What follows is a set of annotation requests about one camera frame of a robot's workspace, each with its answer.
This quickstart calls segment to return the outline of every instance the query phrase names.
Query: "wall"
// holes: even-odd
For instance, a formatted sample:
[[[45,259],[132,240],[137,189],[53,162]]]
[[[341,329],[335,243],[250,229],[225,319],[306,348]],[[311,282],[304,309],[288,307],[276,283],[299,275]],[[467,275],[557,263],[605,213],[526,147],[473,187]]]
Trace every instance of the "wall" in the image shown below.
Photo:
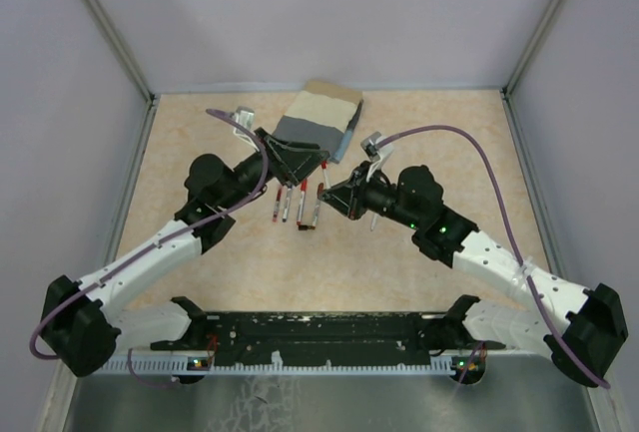
[[[567,0],[514,98],[570,277],[622,295],[627,400],[639,383],[638,5]]]
[[[102,0],[156,92],[501,87],[548,1]]]
[[[144,102],[80,0],[0,18],[0,430],[28,431],[53,372],[29,335],[48,283],[98,266]]]

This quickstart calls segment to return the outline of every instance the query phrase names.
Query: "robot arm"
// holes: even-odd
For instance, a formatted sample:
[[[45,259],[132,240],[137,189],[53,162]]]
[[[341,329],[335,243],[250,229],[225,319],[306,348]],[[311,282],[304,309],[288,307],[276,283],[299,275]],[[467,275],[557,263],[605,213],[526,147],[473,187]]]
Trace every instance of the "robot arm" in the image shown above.
[[[530,262],[520,266],[512,253],[477,224],[443,203],[443,188],[428,167],[408,167],[399,174],[397,184],[392,184],[378,169],[385,157],[370,147],[373,144],[362,143],[374,163],[363,162],[348,180],[324,190],[321,200],[353,220],[372,211],[410,227],[414,230],[412,242],[424,255],[472,274],[525,308],[513,309],[463,296],[425,334],[429,349],[450,343],[455,334],[462,337],[460,342],[468,337],[492,340],[550,358],[571,379],[594,386],[548,333],[526,277],[533,279],[563,340],[599,377],[608,370],[628,336],[617,292],[604,284],[590,290]]]
[[[266,181],[276,178],[283,185],[296,186],[328,157],[328,152],[316,145],[280,141],[261,129],[255,135],[269,159]],[[178,340],[188,333],[194,317],[201,312],[185,298],[140,310],[124,308],[158,279],[224,238],[235,223],[230,216],[188,229],[246,198],[259,183],[263,164],[261,152],[253,153],[234,169],[215,155],[196,158],[185,181],[188,201],[173,220],[106,267],[77,281],[63,275],[49,285],[43,318],[69,297],[91,287],[40,333],[76,376],[99,369],[114,352]],[[121,268],[118,274],[102,282],[117,267]]]

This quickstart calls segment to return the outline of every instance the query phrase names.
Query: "gray floor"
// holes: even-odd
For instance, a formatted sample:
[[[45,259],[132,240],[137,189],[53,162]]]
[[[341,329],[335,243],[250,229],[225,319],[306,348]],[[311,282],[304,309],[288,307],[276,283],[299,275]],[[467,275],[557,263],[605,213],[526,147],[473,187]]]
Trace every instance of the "gray floor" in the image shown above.
[[[210,377],[154,390],[122,376],[79,381],[73,431],[579,431],[598,430],[584,389],[541,358],[493,357],[484,379]]]

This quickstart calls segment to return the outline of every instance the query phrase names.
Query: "marker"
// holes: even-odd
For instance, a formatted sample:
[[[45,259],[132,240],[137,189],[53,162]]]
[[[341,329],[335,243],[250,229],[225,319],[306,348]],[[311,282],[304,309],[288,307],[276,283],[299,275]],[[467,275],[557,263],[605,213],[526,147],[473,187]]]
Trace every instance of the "marker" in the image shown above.
[[[282,185],[278,188],[278,195],[276,197],[276,205],[273,208],[273,222],[278,221],[278,214],[280,213],[280,199],[282,197]]]
[[[316,208],[313,210],[313,222],[311,223],[311,229],[315,229],[318,225],[318,218],[320,217],[320,195],[323,191],[323,183],[319,183],[318,186],[318,200],[316,201]]]
[[[300,195],[300,205],[298,206],[298,225],[302,224],[302,214],[304,213],[304,201],[307,198],[307,183],[309,180],[302,181],[302,194]]]
[[[328,179],[328,171],[326,170],[326,161],[321,162],[321,172],[323,173],[323,183],[326,185],[326,189],[330,189],[330,180]]]
[[[289,208],[291,207],[291,198],[293,197],[293,188],[287,187],[287,198],[284,201],[284,212],[282,213],[282,222],[286,222],[289,218]]]

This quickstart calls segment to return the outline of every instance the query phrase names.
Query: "wooden tabletop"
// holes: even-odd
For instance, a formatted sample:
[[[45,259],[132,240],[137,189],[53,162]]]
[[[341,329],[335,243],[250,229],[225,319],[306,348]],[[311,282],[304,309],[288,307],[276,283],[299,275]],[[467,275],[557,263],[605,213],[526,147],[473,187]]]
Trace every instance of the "wooden tabletop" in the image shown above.
[[[184,205],[191,161],[213,153],[230,167],[252,153],[207,108],[256,111],[254,128],[272,132],[296,93],[165,95],[161,98],[127,218],[120,254],[149,238]],[[429,124],[468,131],[485,148],[505,197],[524,256],[547,267],[537,225],[497,91],[364,92],[361,120],[339,165],[328,167],[333,184],[366,157],[359,142]],[[494,191],[472,145],[453,133],[415,135],[395,143],[384,166],[392,181],[410,165],[425,164],[444,187],[448,206],[474,220],[508,246]],[[311,219],[321,172],[309,179],[305,221]],[[185,295],[206,310],[446,310],[462,294],[511,302],[468,275],[419,253],[411,231],[371,214],[351,221],[326,205],[315,231],[294,220],[272,223],[277,184],[233,214],[225,239],[205,255],[174,270],[138,297],[132,307]],[[295,218],[299,190],[294,194]]]

